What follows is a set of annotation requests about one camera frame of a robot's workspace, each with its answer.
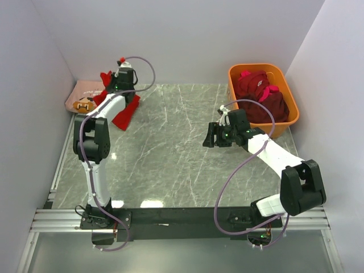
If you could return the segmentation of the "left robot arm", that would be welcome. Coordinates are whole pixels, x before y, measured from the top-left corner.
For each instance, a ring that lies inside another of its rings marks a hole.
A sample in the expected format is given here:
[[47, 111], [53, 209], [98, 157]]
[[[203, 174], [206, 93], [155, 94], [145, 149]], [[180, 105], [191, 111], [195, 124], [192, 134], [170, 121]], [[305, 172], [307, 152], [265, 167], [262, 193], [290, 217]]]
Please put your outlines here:
[[88, 187], [82, 219], [106, 229], [115, 223], [106, 185], [106, 159], [111, 148], [109, 125], [112, 123], [125, 131], [140, 97], [135, 94], [138, 78], [130, 63], [119, 63], [116, 72], [100, 76], [105, 89], [93, 98], [96, 108], [75, 118], [73, 151], [82, 162]]

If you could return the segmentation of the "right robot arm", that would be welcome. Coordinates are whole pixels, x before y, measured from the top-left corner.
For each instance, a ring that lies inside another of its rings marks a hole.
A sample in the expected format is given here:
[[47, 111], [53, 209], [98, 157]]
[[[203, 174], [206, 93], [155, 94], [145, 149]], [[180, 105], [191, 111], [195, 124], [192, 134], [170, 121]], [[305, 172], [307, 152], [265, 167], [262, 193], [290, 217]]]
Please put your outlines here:
[[280, 216], [296, 216], [326, 202], [320, 167], [314, 160], [304, 160], [287, 152], [258, 127], [251, 127], [242, 109], [222, 106], [221, 119], [208, 124], [202, 145], [207, 148], [236, 144], [249, 152], [250, 158], [262, 160], [280, 178], [280, 192], [253, 202], [250, 222], [262, 227]]

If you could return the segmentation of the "bright red t-shirt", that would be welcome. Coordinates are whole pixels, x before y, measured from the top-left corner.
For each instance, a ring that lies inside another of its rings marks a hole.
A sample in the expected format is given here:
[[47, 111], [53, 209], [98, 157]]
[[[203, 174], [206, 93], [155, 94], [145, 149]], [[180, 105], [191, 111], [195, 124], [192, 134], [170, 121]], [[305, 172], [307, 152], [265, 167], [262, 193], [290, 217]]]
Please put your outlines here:
[[[111, 71], [108, 73], [101, 72], [100, 77], [102, 79], [103, 85], [106, 88], [111, 82]], [[104, 89], [101, 94], [95, 96], [93, 101], [98, 106], [100, 105], [106, 98], [107, 91]], [[133, 99], [130, 103], [126, 104], [126, 108], [120, 111], [115, 118], [113, 119], [114, 125], [116, 125], [119, 129], [126, 131], [129, 123], [133, 117], [134, 112], [139, 106], [140, 97], [138, 95], [134, 95]]]

